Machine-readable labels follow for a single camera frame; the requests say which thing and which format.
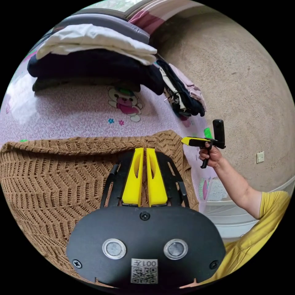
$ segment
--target yellow t-shirt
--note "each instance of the yellow t-shirt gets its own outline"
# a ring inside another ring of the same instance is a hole
[[[225,245],[226,255],[218,270],[201,284],[225,277],[248,262],[276,230],[289,202],[290,196],[284,191],[262,193],[259,221],[239,240]]]

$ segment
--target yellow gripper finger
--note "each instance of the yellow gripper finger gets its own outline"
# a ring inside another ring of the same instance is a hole
[[[206,139],[206,138],[199,138],[199,137],[184,137],[182,140],[181,140],[181,142],[183,143],[183,144],[186,144],[186,145],[189,145],[189,142],[190,142],[190,140],[191,139],[193,139],[193,140],[199,140],[199,141],[209,141],[208,139]]]
[[[167,194],[159,167],[156,152],[153,148],[147,148],[148,169],[148,200],[149,206],[164,205],[167,203]]]
[[[143,166],[144,148],[136,148],[122,196],[124,204],[137,205],[140,207]]]

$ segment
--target circular sensor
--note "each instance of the circular sensor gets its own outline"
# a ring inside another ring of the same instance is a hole
[[[102,251],[108,258],[120,259],[126,254],[126,246],[118,239],[108,239],[104,241]]]
[[[170,240],[164,246],[164,254],[171,260],[177,260],[183,258],[188,251],[187,243],[180,239]]]

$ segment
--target pile of clothes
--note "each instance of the pile of clothes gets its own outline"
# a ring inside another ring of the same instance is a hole
[[[207,107],[201,90],[172,64],[163,59],[158,59],[156,63],[165,83],[165,96],[174,113],[178,117],[198,114],[203,117]]]
[[[51,35],[27,66],[29,74],[37,77],[33,90],[73,79],[90,79],[93,84],[103,84],[107,79],[109,85],[127,85],[137,92],[145,85],[157,95],[163,94],[162,75],[153,65],[157,50],[136,40],[140,37],[136,31],[133,38],[118,31],[80,24],[68,25]]]
[[[205,115],[200,89],[157,55],[146,32],[108,15],[93,15],[92,23],[76,21],[65,19],[30,58],[27,70],[37,78],[33,91],[75,83],[140,92],[145,85],[157,95],[164,93],[179,118]]]

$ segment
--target human arm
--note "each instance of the human arm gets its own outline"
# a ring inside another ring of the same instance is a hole
[[[255,219],[259,219],[262,192],[253,189],[216,147],[212,147],[209,154],[206,149],[201,149],[199,153],[201,160],[209,159],[208,166],[214,168],[225,190],[235,204],[246,210]]]

